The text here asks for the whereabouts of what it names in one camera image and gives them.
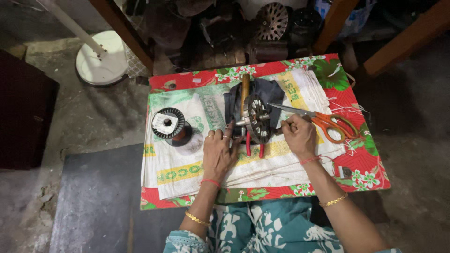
gold bracelet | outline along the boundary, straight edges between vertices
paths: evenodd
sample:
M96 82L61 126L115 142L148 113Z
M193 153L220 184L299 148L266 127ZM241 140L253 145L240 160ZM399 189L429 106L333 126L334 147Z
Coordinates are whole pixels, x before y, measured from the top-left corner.
M322 202L319 202L319 205L320 205L321 207L323 207L323 208L324 208L324 207L327 207L327 206L331 206L332 204L336 204L337 202L339 202L339 201L345 199L347 196L348 196L348 193L346 192L346 193L344 194L344 196L342 196L342 197L339 197L339 198L337 198L337 199L335 199L335 200L332 200L332 201L330 201L330 202L328 202L328 203L326 203L326 204L324 204L324 203L322 203Z
M211 223L199 220L197 217L195 217L194 215L190 214L187 210L185 211L185 214L186 214L187 217L191 218L195 222L198 222L198 223L202 224L203 226L211 226Z

white pedestal fan stand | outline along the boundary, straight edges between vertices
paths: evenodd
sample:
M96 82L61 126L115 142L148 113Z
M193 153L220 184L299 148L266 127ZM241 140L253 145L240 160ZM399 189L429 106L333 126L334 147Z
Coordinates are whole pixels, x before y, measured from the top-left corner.
M122 39L115 31L104 31L91 37L52 0L38 2L85 43L75 60L82 80L91 86L102 87L126 77L128 65L125 51Z

sleeve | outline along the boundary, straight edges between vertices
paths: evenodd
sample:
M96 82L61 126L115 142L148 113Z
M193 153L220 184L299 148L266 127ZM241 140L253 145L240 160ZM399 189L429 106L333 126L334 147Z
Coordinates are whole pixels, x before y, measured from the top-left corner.
M385 250L382 250L382 251L377 251L377 252L374 252L374 253L401 253L401 251L398 248L390 248L390 249L385 249Z
M170 232L163 253L207 253L208 246L198 235L187 230Z

red-handled pliers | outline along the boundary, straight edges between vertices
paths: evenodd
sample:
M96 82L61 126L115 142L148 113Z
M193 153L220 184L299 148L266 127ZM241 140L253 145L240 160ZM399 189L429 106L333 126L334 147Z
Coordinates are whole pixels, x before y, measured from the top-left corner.
M245 147L247 148L247 156L252 155L252 150L250 149L250 131L247 131L247 138L245 139ZM259 144L259 158L264 157L264 144Z

scissors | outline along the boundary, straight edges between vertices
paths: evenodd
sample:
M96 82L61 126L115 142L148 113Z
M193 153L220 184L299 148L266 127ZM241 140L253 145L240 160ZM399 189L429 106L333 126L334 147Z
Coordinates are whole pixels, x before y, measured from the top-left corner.
M282 109L284 111L298 113L302 117L308 115L309 117L311 117L311 121L313 123L315 123L320 128L322 128L322 130L325 133L325 137L327 137L327 139L333 143L336 143L336 144L342 143L342 142L344 142L345 137L348 137L350 139L356 139L359 136L359 132L356 129L356 127L353 124L351 124L347 119L342 117L341 115L338 115L338 114L327 115L327 114L323 114L323 113L319 113L319 112L310 112L310 111L306 111L303 109L297 109L294 107L285 106L285 105L281 105L281 104L272 104L272 103L267 103L267 104L270 106ZM347 131L347 129L345 129L344 127L342 127L339 124L332 121L331 119L333 119L333 118L339 119L339 120L343 121L344 123L346 123L353 130L353 134L351 134L349 131ZM331 138L330 134L328 133L328 129L336 130L341 135L341 139L335 140L335 139Z

